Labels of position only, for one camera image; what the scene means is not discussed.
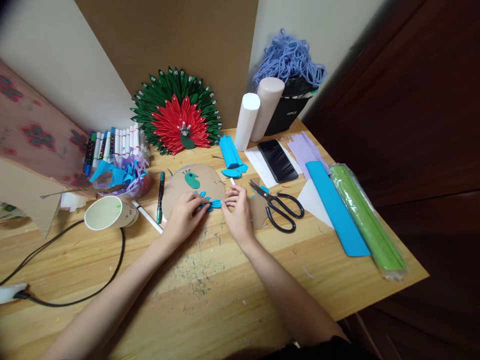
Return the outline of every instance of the paper fan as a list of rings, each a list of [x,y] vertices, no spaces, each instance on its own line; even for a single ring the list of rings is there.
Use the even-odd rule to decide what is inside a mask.
[[[136,114],[131,119],[142,124],[146,140],[161,155],[218,145],[223,123],[214,93],[203,86],[203,79],[170,67],[167,73],[159,70],[158,78],[149,77],[151,83],[142,83],[132,99],[137,108],[130,108]]]

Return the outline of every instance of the green marker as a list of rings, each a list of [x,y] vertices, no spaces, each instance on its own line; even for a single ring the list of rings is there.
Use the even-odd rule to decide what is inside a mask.
[[[162,198],[164,197],[165,172],[160,173],[160,189],[158,190],[158,207],[156,208],[156,223],[162,222]]]

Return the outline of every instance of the wooden door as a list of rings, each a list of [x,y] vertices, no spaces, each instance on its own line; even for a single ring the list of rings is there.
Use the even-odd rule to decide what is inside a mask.
[[[346,324],[384,359],[478,359],[480,1],[391,3],[304,122],[431,277]]]

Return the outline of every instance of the scissors handle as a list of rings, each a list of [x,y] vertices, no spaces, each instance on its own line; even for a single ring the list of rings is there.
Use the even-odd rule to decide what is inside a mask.
[[[288,206],[286,206],[283,201],[281,201],[280,198],[287,198],[287,199],[290,199],[292,200],[297,206],[298,208],[300,209],[300,215],[297,215],[296,213],[294,213],[292,210],[289,209]],[[276,199],[275,201],[277,201],[282,208],[284,208],[286,210],[287,213],[289,213],[291,216],[293,216],[294,218],[297,218],[297,219],[301,219],[305,216],[305,210],[304,210],[304,207],[302,206],[302,204],[300,203],[300,201],[298,201],[296,198],[294,198],[292,195],[288,195],[288,194],[284,194],[284,193],[281,193],[279,192],[277,195],[276,195]],[[275,207],[275,205],[272,204],[271,201],[268,202],[268,205],[270,205],[272,208],[275,209],[275,211],[279,212],[279,213],[282,213],[278,208]]]
[[[275,206],[272,206],[272,204],[269,202],[268,203],[272,208],[274,208],[276,210],[277,213],[279,213],[280,215],[282,215],[285,219],[287,219],[290,224],[291,224],[291,229],[284,229],[283,227],[280,227],[280,225],[278,225],[275,221],[274,221],[274,218],[272,217],[272,213],[270,212],[270,206],[267,206],[266,207],[266,214],[268,215],[268,218],[270,219],[270,222],[271,224],[277,228],[277,230],[280,230],[282,233],[287,233],[287,234],[290,234],[290,233],[293,233],[295,231],[295,229],[297,228],[297,225],[295,224],[295,221],[293,221],[290,216],[288,216],[286,213],[284,213],[282,210],[280,209],[277,209]]]
[[[298,205],[298,207],[300,208],[300,215],[297,215],[296,213],[294,213],[292,210],[289,209],[288,206],[286,206],[283,201],[281,201],[278,197],[281,197],[281,198],[288,198],[290,200],[292,200],[295,204]],[[297,219],[301,219],[304,217],[305,215],[305,210],[304,210],[304,207],[302,206],[302,204],[296,199],[294,198],[293,196],[291,195],[288,195],[288,194],[284,194],[284,193],[278,193],[276,195],[276,197],[274,198],[274,200],[279,203],[281,205],[282,208],[284,208],[286,210],[287,213],[289,213],[290,215],[292,215],[294,218],[297,218]],[[283,216],[285,219],[287,219],[290,224],[291,224],[291,229],[284,229],[283,227],[280,227],[273,219],[272,217],[272,214],[270,212],[270,208],[273,208],[275,209],[275,211],[277,213],[279,213],[281,216]],[[292,218],[290,216],[288,216],[286,213],[284,213],[282,210],[280,210],[278,207],[276,207],[275,205],[272,204],[272,201],[269,201],[268,202],[268,206],[266,207],[266,214],[268,215],[268,218],[270,219],[270,222],[272,223],[272,225],[274,227],[276,227],[278,230],[280,230],[282,233],[287,233],[287,234],[290,234],[290,233],[293,233],[295,231],[295,229],[297,228],[297,225],[295,224],[295,221],[292,220]]]

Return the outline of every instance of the purple yarn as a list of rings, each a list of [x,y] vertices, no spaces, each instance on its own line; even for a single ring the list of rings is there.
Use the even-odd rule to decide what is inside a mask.
[[[290,78],[304,77],[317,88],[326,76],[325,65],[312,61],[309,43],[296,40],[281,29],[265,49],[265,57],[253,77],[253,86],[256,89],[263,78],[279,78],[286,83]]]

